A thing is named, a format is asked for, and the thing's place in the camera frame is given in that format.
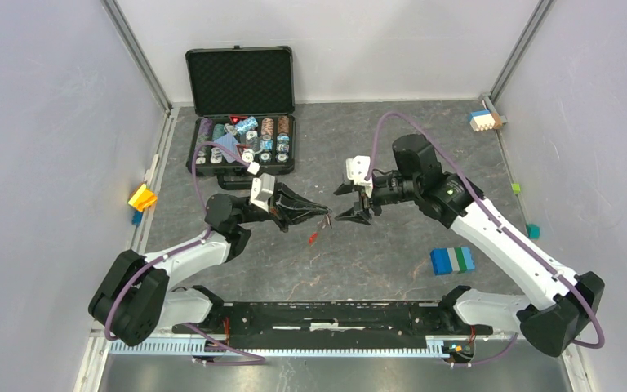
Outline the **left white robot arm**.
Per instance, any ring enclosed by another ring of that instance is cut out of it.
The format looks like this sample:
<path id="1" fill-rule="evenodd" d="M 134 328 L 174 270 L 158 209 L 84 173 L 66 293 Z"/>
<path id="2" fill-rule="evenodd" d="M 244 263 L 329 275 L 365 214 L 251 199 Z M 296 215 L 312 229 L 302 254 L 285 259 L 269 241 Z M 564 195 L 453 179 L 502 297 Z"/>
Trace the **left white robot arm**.
<path id="1" fill-rule="evenodd" d="M 103 325 L 106 339 L 128 346 L 181 323 L 215 332 L 224 322 L 224 311 L 198 289 L 173 288 L 239 256 L 251 238 L 247 224 L 273 222 L 286 232 L 329 211 L 279 181 L 263 185 L 255 180 L 248 196 L 214 194 L 206 204 L 207 228 L 197 237 L 144 255 L 131 249 L 119 253 L 91 298 L 88 313 Z"/>

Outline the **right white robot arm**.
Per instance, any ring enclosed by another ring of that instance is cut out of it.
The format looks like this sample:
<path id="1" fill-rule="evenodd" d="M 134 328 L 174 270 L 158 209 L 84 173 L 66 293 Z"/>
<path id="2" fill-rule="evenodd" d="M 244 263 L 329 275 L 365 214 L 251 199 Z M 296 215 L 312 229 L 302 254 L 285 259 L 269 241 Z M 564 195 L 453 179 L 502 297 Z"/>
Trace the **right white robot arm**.
<path id="1" fill-rule="evenodd" d="M 371 157 L 345 161 L 337 195 L 358 201 L 338 221 L 370 225 L 385 205 L 414 203 L 427 217 L 466 239 L 520 288 L 522 295 L 480 292 L 458 286 L 439 305 L 441 327 L 450 333 L 485 326 L 514 332 L 542 354 L 558 357 L 593 322 L 605 288 L 594 272 L 578 274 L 538 248 L 469 180 L 444 171 L 434 146 L 417 134 L 392 144 L 396 167 L 375 174 Z"/>

